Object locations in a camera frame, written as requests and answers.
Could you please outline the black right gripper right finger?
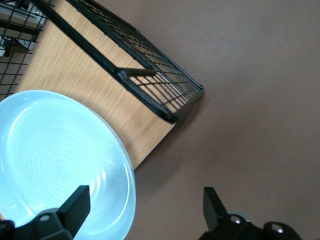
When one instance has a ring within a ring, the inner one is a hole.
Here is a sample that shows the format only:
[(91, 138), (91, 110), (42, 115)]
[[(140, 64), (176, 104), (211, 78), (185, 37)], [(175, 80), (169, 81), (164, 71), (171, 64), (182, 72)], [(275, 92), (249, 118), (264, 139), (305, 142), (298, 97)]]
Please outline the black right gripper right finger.
[(229, 214), (213, 187), (203, 189), (203, 216), (208, 227), (201, 240), (299, 240), (289, 225), (267, 222), (259, 228), (239, 214)]

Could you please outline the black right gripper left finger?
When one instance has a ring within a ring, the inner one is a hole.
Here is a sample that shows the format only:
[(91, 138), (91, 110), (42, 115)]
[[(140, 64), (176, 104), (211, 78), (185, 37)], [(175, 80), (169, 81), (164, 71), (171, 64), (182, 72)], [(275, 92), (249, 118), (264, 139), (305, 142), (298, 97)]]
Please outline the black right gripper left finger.
[(57, 210), (46, 210), (27, 224), (0, 222), (2, 240), (72, 240), (91, 210), (90, 188), (80, 185)]

